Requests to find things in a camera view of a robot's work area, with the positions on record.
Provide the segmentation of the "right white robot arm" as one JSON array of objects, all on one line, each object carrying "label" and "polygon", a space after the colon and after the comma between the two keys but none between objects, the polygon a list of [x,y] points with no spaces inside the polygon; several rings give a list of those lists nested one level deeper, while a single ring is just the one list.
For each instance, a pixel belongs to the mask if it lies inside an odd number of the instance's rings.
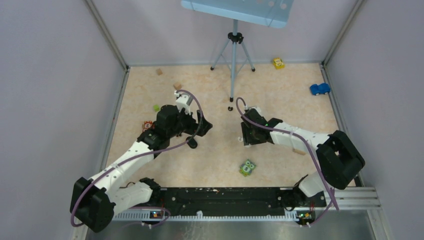
[{"label": "right white robot arm", "polygon": [[270,143],[310,154],[317,170],[295,185],[293,200],[299,206],[307,206],[317,193],[331,187],[344,190],[365,166],[364,158],[341,130],[318,133],[278,118],[266,120],[254,107],[246,110],[241,119],[244,145]]}]

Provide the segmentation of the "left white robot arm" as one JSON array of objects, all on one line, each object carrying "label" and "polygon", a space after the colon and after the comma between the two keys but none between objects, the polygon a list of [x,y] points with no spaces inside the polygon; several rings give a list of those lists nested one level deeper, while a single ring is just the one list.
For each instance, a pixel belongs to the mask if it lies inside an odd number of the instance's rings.
[{"label": "left white robot arm", "polygon": [[152,184],[139,181],[127,188],[122,185],[160,153],[172,150],[171,138],[188,134],[186,141],[189,142],[195,136],[204,136],[213,124],[206,120],[202,110],[196,114],[194,119],[193,113],[186,113],[185,108],[162,106],[150,128],[145,129],[121,157],[88,179],[80,177],[72,190],[71,225],[85,225],[98,233],[124,210],[141,203],[156,206],[161,194]]}]

